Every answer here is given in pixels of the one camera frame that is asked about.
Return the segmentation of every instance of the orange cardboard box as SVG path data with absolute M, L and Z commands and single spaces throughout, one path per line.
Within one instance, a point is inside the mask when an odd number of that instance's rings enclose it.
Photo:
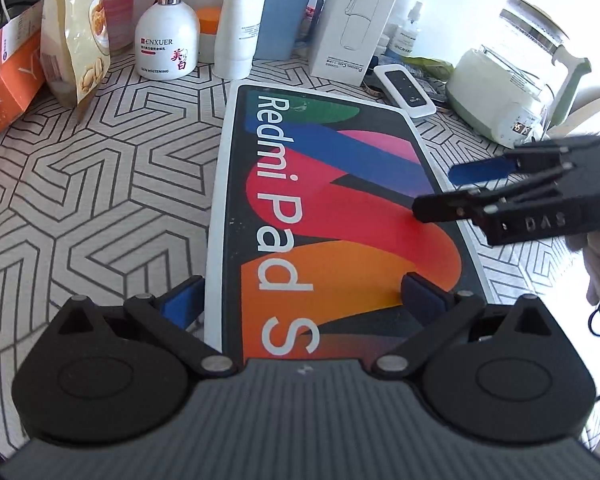
M 45 82 L 40 66 L 42 2 L 0 29 L 0 132 L 20 117 Z

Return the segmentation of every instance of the beige food package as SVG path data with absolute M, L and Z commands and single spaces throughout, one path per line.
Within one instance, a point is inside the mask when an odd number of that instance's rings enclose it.
M 45 0 L 40 61 L 62 106 L 81 120 L 109 70 L 109 35 L 102 0 Z

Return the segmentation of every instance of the blue cup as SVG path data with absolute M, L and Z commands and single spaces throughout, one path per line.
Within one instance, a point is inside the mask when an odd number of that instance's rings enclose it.
M 298 38 L 298 30 L 308 4 L 309 0 L 264 0 L 254 59 L 285 61 L 291 58 L 296 40 L 310 43 L 324 0 L 318 0 L 305 37 Z

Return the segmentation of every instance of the table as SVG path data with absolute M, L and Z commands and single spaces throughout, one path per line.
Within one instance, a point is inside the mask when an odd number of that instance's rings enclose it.
M 15 370 L 70 295 L 121 304 L 205 273 L 229 83 L 204 64 L 171 82 L 143 79 L 133 65 L 133 56 L 113 60 L 81 123 L 74 110 L 42 91 L 0 134 L 4 454 L 26 439 L 10 396 Z M 301 59 L 257 61 L 250 79 L 369 98 L 361 89 L 308 72 Z M 452 114 L 416 126 L 445 170 L 500 150 Z M 530 290 L 548 293 L 574 259 L 561 240 L 490 248 L 481 232 L 474 229 L 473 236 L 490 287 L 504 303 Z

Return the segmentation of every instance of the white box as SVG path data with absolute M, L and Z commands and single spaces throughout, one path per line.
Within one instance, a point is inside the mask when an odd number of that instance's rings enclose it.
M 395 0 L 325 0 L 309 54 L 311 75 L 359 86 Z

